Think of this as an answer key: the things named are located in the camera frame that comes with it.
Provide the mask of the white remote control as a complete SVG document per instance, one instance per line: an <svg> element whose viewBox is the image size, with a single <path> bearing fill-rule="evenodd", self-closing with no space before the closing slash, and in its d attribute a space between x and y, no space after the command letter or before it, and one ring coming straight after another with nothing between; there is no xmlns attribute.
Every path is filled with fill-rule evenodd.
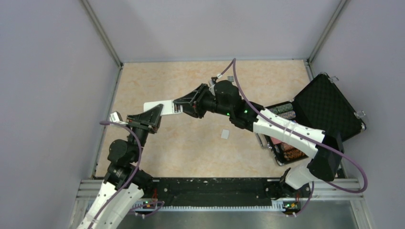
<svg viewBox="0 0 405 229"><path fill-rule="evenodd" d="M174 100L146 102L143 104L143 110L144 111L150 110L157 105L162 106L161 116L179 115L183 113L183 106L175 104Z"/></svg>

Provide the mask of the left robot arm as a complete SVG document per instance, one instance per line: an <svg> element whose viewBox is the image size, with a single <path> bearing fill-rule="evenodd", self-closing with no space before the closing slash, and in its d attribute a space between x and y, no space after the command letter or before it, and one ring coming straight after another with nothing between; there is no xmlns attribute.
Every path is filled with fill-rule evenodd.
<svg viewBox="0 0 405 229"><path fill-rule="evenodd" d="M126 140L117 139L109 146L110 165L100 190L86 213L80 229L115 229L142 197L153 192L152 176L140 169L143 149L149 134L157 132L163 104L156 104L140 114L128 115L125 121L117 113L101 125L121 127L129 132Z"/></svg>

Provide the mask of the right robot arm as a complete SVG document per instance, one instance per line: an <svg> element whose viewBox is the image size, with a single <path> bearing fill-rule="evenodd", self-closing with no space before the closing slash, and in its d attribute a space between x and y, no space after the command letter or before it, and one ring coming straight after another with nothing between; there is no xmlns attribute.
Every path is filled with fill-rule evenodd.
<svg viewBox="0 0 405 229"><path fill-rule="evenodd" d="M280 179L280 191L294 196L304 184L315 180L332 182L342 156L341 138L282 118L259 104L242 98L239 89L229 81L212 86L201 84L189 94L173 100L183 113L203 118L206 112L226 115L240 129L274 137L303 152L308 163L287 169Z"/></svg>

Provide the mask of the white battery cover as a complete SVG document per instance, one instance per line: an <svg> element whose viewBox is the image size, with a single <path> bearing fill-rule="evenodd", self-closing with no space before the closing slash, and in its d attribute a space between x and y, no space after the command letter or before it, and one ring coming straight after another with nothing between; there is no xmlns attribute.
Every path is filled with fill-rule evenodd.
<svg viewBox="0 0 405 229"><path fill-rule="evenodd" d="M227 129L223 129L221 132L221 138L222 139L228 139L230 136L230 131Z"/></svg>

